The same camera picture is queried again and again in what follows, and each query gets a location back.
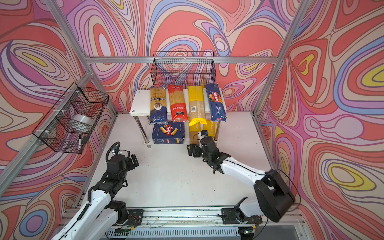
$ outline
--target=white table surface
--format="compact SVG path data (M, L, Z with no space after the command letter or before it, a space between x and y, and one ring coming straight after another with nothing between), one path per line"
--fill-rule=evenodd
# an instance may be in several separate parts
M223 100L224 109L227 109L227 106L225 105L223 92L220 90L220 95ZM187 113L189 114L189 96L188 96L188 89L183 89L184 92L184 99L185 99L185 105L187 107ZM211 110L209 108L209 102L207 97L207 92L205 88L203 88L203 94L204 94L204 104L205 104L205 113L210 113ZM168 89L166 89L166 101L167 101L167 113L170 114L170 104L169 104L169 95L168 95ZM151 91L150 90L137 90L135 93L135 97L133 98L131 110L129 111L129 114L131 116L149 116L151 113Z
M146 117L139 118L143 124L148 123ZM231 176L219 172L214 175L202 158L188 156L185 144L153 145L148 149L129 114L118 115L103 155L95 163L90 186L106 171L105 154L116 141L121 142L120 149L136 154L140 164L128 172L128 187L120 189L114 198L125 201L127 207L235 205L243 197L255 195L252 187ZM270 170L250 113L227 113L217 147L250 167Z

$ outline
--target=shelf top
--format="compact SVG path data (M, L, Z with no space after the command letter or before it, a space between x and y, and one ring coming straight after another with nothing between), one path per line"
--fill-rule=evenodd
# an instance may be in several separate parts
M227 106L225 105L225 101L223 97L223 92L221 91L221 88L219 88L219 90L223 99L224 109L227 109ZM188 89L183 89L183 92L184 92L185 105L187 107L187 113L189 114ZM209 102L208 102L207 92L205 88L203 88L203 94L204 94L205 113L210 113L211 110L209 108ZM166 89L166 101L167 101L167 113L170 114L168 89ZM133 103L132 103L129 114L131 116L149 116L151 112L150 107L151 107L151 91L137 90L135 97L133 99Z

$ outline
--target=patterned wall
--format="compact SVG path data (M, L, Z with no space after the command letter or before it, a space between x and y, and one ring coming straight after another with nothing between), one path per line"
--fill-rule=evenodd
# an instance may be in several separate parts
M178 50L212 50L217 56L276 56L298 5L291 0L58 3L90 56L151 56L153 51ZM226 88L228 110L253 110L271 68L264 66L217 65L217 83ZM119 112L130 110L136 90L151 85L151 64L93 67Z
M216 75L228 111L252 111L272 64L228 64L227 76ZM116 111L129 112L134 92L152 85L150 64L97 63L93 69L109 93Z
M43 2L0 1L0 172L84 74ZM106 109L82 154L38 149L0 198L0 240L49 239L79 195L111 118Z
M314 0L258 111L315 239L384 239L383 57L383 1Z

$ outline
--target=barilla rigatoni box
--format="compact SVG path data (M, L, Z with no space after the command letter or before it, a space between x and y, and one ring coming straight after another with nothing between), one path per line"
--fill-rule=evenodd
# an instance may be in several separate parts
M154 144L184 143L184 123L169 122L168 124L155 124L152 139Z
M211 110L212 121L225 121L227 114L225 113L223 99L220 96L220 90L217 83L209 83L205 86L207 91L209 108Z

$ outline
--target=yellow package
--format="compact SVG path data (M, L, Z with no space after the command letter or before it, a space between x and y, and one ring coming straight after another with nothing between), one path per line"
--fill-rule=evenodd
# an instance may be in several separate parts
M190 144L200 144L198 133L200 132L200 123L196 122L193 125L189 126L189 143Z
M189 116L191 121L189 126L196 124L197 122L206 125L207 120L205 118L205 105L202 86L188 86L189 95Z
M207 125L203 125L203 129L208 131L208 136L214 138L215 132L216 132L216 122L213 122L211 120L207 120Z

